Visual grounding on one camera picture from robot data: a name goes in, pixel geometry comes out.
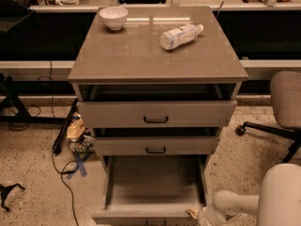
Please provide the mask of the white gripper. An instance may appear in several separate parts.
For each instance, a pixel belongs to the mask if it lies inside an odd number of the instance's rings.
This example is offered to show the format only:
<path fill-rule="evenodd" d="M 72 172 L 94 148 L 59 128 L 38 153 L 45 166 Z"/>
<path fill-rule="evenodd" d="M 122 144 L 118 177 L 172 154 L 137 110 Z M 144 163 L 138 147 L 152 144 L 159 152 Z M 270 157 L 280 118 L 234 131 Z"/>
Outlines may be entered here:
<path fill-rule="evenodd" d="M 233 216 L 221 213 L 212 204 L 204 207 L 200 213 L 195 209 L 186 209 L 185 212 L 198 220 L 198 226 L 224 226 L 247 217 L 244 213 L 236 213 Z"/>

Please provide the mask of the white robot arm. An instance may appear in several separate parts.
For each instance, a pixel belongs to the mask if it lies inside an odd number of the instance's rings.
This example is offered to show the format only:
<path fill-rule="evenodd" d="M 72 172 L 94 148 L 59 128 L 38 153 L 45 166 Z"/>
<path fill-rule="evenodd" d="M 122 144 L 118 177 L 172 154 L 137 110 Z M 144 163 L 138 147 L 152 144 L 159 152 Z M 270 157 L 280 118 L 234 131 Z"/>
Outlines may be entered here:
<path fill-rule="evenodd" d="M 212 204 L 185 212 L 198 226 L 225 226 L 247 215 L 257 218 L 256 226 L 301 226 L 301 167 L 278 164 L 266 172 L 259 195 L 221 190 Z"/>

